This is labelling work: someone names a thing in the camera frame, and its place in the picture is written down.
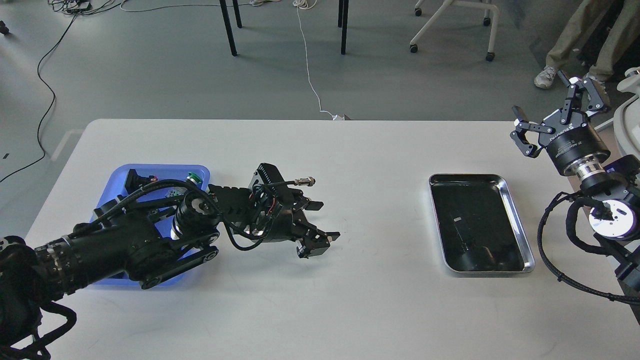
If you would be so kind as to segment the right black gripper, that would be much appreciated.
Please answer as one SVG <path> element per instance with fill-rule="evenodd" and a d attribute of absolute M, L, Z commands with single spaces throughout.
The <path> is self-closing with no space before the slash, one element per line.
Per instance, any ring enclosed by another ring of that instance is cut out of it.
<path fill-rule="evenodd" d="M 569 177 L 575 174 L 573 163 L 582 158 L 595 157 L 603 163 L 610 157 L 611 151 L 589 120 L 597 113 L 609 112 L 611 102 L 604 88 L 589 77 L 568 78 L 561 70 L 557 76 L 567 87 L 563 107 L 544 118 L 543 125 L 530 122 L 524 110 L 514 105 L 516 118 L 510 137 L 525 157 L 536 158 L 546 148 L 557 172 Z M 542 145 L 528 141 L 527 132 L 542 133 Z"/>

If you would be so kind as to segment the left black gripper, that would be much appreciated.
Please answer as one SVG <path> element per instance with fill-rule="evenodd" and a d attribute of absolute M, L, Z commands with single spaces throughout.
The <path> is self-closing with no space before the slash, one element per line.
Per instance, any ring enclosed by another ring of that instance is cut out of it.
<path fill-rule="evenodd" d="M 281 203 L 274 197 L 260 200 L 250 221 L 250 234 L 261 238 L 263 243 L 298 241 L 296 251 L 301 259 L 322 255 L 341 233 L 319 230 L 306 219 L 304 211 L 319 211 L 323 206 L 322 201 L 311 200 L 303 194 L 295 194 L 291 204 Z"/>

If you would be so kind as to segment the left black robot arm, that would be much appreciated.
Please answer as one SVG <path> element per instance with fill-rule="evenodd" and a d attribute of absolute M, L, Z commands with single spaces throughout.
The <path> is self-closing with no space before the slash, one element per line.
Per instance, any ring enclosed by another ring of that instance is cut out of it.
<path fill-rule="evenodd" d="M 233 246 L 296 242 L 302 259 L 322 255 L 339 232 L 306 218 L 323 203 L 304 195 L 312 177 L 286 181 L 279 169 L 259 164 L 247 187 L 140 177 L 131 170 L 127 196 L 94 210 L 70 234 L 37 248 L 22 237 L 1 239 L 1 358 L 48 360 L 46 346 L 68 333 L 77 314 L 58 303 L 88 285 L 124 272 L 151 289 L 212 260 L 221 224 Z"/>

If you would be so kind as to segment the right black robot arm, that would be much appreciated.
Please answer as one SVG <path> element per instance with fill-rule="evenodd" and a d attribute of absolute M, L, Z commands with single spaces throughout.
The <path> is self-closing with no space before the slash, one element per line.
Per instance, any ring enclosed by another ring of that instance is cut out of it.
<path fill-rule="evenodd" d="M 561 176 L 576 176 L 580 182 L 578 191 L 556 194 L 542 214 L 536 236 L 541 259 L 558 281 L 574 289 L 637 306 L 637 296 L 597 291 L 570 278 L 551 263 L 544 251 L 542 239 L 547 219 L 557 205 L 569 201 L 566 215 L 569 241 L 586 253 L 617 260 L 614 271 L 617 280 L 635 291 L 639 289 L 639 251 L 624 246 L 639 239 L 639 159 L 630 154 L 605 165 L 611 152 L 591 125 L 590 116 L 610 109 L 608 96 L 590 78 L 569 79 L 562 71 L 557 75 L 567 86 L 566 98 L 563 106 L 540 124 L 529 121 L 521 107 L 512 108 L 516 118 L 510 137 L 522 154 L 535 158 L 545 150 Z"/>

